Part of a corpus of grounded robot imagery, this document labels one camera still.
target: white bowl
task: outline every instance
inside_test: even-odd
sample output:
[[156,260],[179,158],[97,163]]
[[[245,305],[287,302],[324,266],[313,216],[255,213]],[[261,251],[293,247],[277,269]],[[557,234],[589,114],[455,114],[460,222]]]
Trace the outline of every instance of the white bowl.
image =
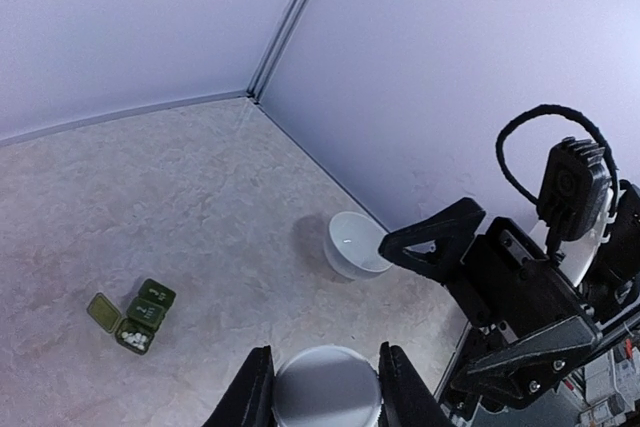
[[273,414],[279,427],[375,427],[381,406],[375,370],[346,347],[302,351],[275,378]]
[[329,222],[324,253],[333,270],[352,279],[373,279],[391,267],[378,247],[385,230],[366,215],[340,212]]

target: bolt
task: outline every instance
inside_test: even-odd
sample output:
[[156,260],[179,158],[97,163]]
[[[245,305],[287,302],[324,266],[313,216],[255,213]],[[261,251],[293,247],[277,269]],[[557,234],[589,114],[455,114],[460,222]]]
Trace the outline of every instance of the bolt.
[[532,394],[535,394],[539,390],[540,390],[540,384],[538,382],[536,382],[535,380],[532,380],[531,382],[529,382],[529,392],[531,392]]

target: marble-patterned table surface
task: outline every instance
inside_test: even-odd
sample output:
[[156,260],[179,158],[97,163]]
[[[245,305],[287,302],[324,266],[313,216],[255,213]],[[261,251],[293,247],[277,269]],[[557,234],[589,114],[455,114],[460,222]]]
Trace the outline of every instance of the marble-patterned table surface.
[[[252,347],[276,368],[319,344],[377,364],[402,345],[435,388],[464,326],[394,267],[347,282],[323,257],[357,205],[246,99],[0,149],[0,425],[200,426]],[[87,315],[152,277],[178,296],[149,353]]]

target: white panel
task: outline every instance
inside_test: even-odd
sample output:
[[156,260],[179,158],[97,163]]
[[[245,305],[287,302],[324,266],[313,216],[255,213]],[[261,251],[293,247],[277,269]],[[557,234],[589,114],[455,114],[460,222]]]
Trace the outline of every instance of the white panel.
[[0,0],[0,139],[246,89],[288,0]]
[[[387,227],[461,196],[533,225],[499,130],[540,103],[585,112],[640,181],[640,0],[311,0],[263,104]],[[507,142],[537,193],[562,120]]]

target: black cable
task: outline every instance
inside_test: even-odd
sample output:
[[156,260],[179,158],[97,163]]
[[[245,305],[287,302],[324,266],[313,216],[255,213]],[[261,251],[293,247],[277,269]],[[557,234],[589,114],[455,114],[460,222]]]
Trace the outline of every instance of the black cable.
[[551,104],[542,104],[538,107],[531,109],[527,112],[524,112],[509,122],[504,129],[500,131],[498,134],[498,138],[496,139],[496,156],[498,157],[498,164],[500,164],[500,170],[502,170],[502,174],[509,181],[511,185],[515,187],[515,189],[524,195],[532,204],[536,205],[538,203],[538,199],[527,189],[525,189],[520,182],[516,180],[513,176],[509,168],[507,167],[507,163],[504,158],[504,142],[507,140],[507,137],[513,133],[518,127],[520,127],[525,122],[528,122],[536,117],[542,117],[543,115],[560,115],[567,120],[572,122],[576,122],[586,130],[593,139],[600,144],[601,147],[604,147],[604,163],[611,174],[611,181],[613,187],[613,199],[611,200],[611,208],[609,209],[609,215],[613,217],[616,213],[616,209],[618,206],[618,195],[619,195],[619,186],[618,186],[618,169],[616,167],[616,163],[613,160],[613,154],[611,153],[611,147],[607,142],[607,139],[604,138],[600,129],[596,127],[596,125],[591,122],[582,112],[578,112],[577,110],[571,109],[569,107],[564,107],[562,105],[551,105]]

